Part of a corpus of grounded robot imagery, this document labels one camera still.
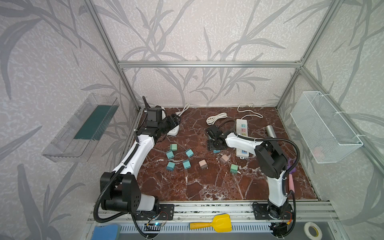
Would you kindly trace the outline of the green plug adapter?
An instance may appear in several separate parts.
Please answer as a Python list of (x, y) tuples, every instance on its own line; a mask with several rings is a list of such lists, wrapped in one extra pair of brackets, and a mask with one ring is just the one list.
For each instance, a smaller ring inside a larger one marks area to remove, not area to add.
[(170, 145), (170, 150), (171, 151), (177, 151), (178, 150), (178, 145), (177, 144), (171, 144)]
[(240, 171), (239, 171), (239, 166), (238, 165), (235, 165), (235, 164), (231, 164), (231, 167), (230, 167), (230, 173), (231, 174), (238, 174)]

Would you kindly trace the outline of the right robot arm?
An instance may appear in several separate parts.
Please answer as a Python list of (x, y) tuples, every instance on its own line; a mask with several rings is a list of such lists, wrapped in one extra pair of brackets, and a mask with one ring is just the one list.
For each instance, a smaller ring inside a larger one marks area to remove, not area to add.
[[(293, 141), (280, 138), (256, 139), (246, 137), (235, 131), (223, 132), (215, 125), (207, 128), (205, 132), (209, 137), (207, 148), (210, 151), (234, 148), (256, 156), (262, 173), (267, 176), (270, 213), (280, 214), (286, 211), (289, 205), (289, 194), (285, 189), (285, 180), (298, 165), (301, 156), (298, 146)], [(288, 165), (288, 156), (279, 142), (286, 142), (295, 149), (296, 159), (290, 166)]]

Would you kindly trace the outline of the white square power strip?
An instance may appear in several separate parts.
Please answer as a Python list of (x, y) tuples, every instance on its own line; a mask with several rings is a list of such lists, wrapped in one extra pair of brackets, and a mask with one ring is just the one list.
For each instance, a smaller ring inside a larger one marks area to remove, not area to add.
[(180, 130), (180, 125), (177, 125), (176, 127), (174, 127), (173, 129), (171, 129), (167, 135), (168, 136), (176, 136), (178, 133), (179, 133), (179, 130)]

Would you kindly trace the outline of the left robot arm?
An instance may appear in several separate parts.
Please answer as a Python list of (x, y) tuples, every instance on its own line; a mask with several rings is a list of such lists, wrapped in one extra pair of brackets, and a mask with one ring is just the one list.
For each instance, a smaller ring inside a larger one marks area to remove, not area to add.
[(171, 114), (154, 124), (147, 121), (137, 130), (136, 140), (127, 155), (112, 172), (105, 172), (100, 178), (100, 195), (93, 210), (96, 222), (107, 223), (125, 214), (134, 216), (144, 212), (157, 216), (160, 213), (159, 199), (141, 192), (137, 176), (159, 138), (180, 122), (180, 116)]

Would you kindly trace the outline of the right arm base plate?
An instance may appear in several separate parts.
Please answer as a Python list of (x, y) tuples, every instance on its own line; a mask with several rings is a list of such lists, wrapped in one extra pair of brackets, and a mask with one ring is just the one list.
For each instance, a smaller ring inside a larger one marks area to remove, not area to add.
[(291, 220), (294, 209), (291, 204), (282, 207), (273, 207), (269, 203), (252, 203), (252, 209), (256, 220), (284, 221)]

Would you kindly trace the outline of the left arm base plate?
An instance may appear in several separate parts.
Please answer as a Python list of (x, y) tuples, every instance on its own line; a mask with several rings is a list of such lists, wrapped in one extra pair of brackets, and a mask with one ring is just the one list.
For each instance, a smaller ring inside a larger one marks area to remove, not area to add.
[(139, 221), (160, 220), (171, 221), (174, 218), (175, 205), (174, 204), (160, 204), (159, 210), (156, 212), (141, 211), (138, 214), (134, 214), (135, 219)]

